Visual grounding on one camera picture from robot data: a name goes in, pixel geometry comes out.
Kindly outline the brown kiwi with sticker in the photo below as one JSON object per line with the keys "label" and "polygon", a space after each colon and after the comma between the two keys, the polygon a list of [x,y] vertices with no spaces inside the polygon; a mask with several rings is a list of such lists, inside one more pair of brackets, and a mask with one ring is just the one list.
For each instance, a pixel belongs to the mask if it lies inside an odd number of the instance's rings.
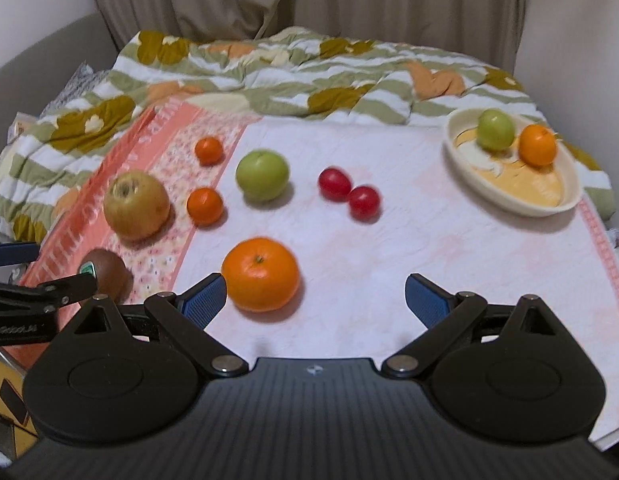
{"label": "brown kiwi with sticker", "polygon": [[133,288],[133,274],[115,252],[95,248],[88,252],[78,265],[78,273],[92,274],[97,281],[98,294],[109,296],[123,304]]}

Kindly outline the large orange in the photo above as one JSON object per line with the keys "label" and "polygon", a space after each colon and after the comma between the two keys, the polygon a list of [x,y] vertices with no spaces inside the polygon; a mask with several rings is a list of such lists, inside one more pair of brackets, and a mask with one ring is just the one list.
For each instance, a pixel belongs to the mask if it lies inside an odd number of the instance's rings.
{"label": "large orange", "polygon": [[256,313],[285,307],[301,283],[296,257],[285,245],[268,237],[237,244],[226,255],[221,274],[235,306]]}
{"label": "large orange", "polygon": [[518,153],[519,159],[528,165],[549,166],[558,153],[556,137],[543,125],[528,125],[519,135]]}

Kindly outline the small mandarin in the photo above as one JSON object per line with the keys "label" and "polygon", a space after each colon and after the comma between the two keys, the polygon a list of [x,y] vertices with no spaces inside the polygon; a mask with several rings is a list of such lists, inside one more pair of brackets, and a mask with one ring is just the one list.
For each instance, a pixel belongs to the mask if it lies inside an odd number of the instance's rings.
{"label": "small mandarin", "polygon": [[195,145],[195,154],[201,166],[214,166],[224,158],[224,145],[215,136],[203,136]]}
{"label": "small mandarin", "polygon": [[186,208],[196,226],[212,226],[221,219],[225,206],[214,188],[196,188],[189,194]]}

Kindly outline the red cherry tomato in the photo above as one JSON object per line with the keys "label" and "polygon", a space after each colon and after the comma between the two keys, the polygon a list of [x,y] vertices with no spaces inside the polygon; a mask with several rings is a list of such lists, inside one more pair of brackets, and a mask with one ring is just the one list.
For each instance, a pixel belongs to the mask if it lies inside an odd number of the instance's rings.
{"label": "red cherry tomato", "polygon": [[379,192],[369,185],[353,188],[347,196],[349,214],[360,221],[367,221],[378,216],[381,208]]}
{"label": "red cherry tomato", "polygon": [[328,167],[319,174],[318,187],[321,195],[327,200],[344,202],[352,191],[353,183],[341,169]]}

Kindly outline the green apple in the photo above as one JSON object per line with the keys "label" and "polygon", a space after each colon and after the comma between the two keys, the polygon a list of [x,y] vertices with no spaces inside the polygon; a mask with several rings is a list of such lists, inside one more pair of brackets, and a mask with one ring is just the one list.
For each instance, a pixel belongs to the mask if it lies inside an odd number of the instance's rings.
{"label": "green apple", "polygon": [[482,112],[477,121],[477,143],[492,152],[506,151],[515,141],[515,124],[497,108]]}
{"label": "green apple", "polygon": [[285,192],[290,167],[284,156],[270,150],[253,150],[236,168],[236,182],[252,202],[269,202]]}

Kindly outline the pink floral tablecloth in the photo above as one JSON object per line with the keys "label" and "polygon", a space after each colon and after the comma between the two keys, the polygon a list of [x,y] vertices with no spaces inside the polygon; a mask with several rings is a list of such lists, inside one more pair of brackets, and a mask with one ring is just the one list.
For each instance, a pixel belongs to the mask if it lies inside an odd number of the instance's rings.
{"label": "pink floral tablecloth", "polygon": [[[224,158],[201,166],[203,136],[224,145]],[[278,152],[290,178],[276,200],[252,202],[236,182],[240,159]],[[319,174],[337,167],[353,188],[381,196],[377,217],[360,221],[349,204],[327,200]],[[102,215],[100,194],[79,200],[47,237],[25,274],[35,285],[78,270],[90,249],[117,252],[134,276],[131,300],[182,292],[220,270],[232,247],[267,236],[298,260],[302,286],[284,310],[245,314],[227,306],[209,333],[246,360],[260,356],[376,361],[403,347],[423,326],[405,302],[408,275],[419,273],[450,292],[472,290],[494,304],[541,296],[605,378],[607,400],[593,439],[606,445],[619,429],[619,263],[594,206],[544,219],[508,214],[464,185],[444,155],[439,128],[343,125],[216,113],[188,103],[165,106],[108,154],[95,176],[104,191],[131,168],[156,176],[175,218],[145,246],[120,243]],[[196,226],[189,194],[214,188],[224,214]]]}

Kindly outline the cream plate with cartoon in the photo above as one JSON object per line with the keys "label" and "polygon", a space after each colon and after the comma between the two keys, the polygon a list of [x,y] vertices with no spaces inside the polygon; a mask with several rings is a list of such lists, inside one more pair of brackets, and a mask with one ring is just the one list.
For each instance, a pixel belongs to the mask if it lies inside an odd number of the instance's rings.
{"label": "cream plate with cartoon", "polygon": [[526,164],[519,159],[519,135],[534,123],[504,110],[515,124],[515,141],[506,151],[485,150],[477,143],[477,121],[485,110],[455,110],[446,119],[444,148],[459,176],[485,200],[520,216],[543,218],[573,209],[583,191],[569,151],[556,139],[558,153],[551,165]]}

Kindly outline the grey sofa backrest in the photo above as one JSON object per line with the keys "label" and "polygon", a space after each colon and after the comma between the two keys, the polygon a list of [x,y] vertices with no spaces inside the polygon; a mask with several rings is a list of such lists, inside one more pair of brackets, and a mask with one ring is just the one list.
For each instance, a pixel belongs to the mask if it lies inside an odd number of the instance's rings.
{"label": "grey sofa backrest", "polygon": [[0,152],[17,113],[37,115],[78,66],[108,70],[118,48],[99,13],[80,18],[27,48],[0,68]]}

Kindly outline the grey patterned pillow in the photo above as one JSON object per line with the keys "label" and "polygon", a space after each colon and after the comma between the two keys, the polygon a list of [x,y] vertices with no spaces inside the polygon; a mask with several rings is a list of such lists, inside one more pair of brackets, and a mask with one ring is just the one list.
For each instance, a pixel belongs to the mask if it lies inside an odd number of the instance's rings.
{"label": "grey patterned pillow", "polygon": [[49,115],[56,110],[61,110],[70,101],[79,98],[86,92],[94,90],[108,75],[108,70],[94,70],[88,63],[81,63],[58,96],[43,108],[40,112],[40,117]]}

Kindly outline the green striped floral quilt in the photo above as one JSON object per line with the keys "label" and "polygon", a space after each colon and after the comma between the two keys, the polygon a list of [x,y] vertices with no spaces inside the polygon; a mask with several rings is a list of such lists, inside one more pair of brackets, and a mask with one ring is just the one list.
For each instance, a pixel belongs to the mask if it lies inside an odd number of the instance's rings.
{"label": "green striped floral quilt", "polygon": [[44,240],[60,200],[90,178],[144,110],[172,96],[345,124],[439,127],[454,110],[472,107],[545,119],[514,76],[462,53],[302,27],[207,44],[146,29],[96,82],[4,145],[0,235]]}

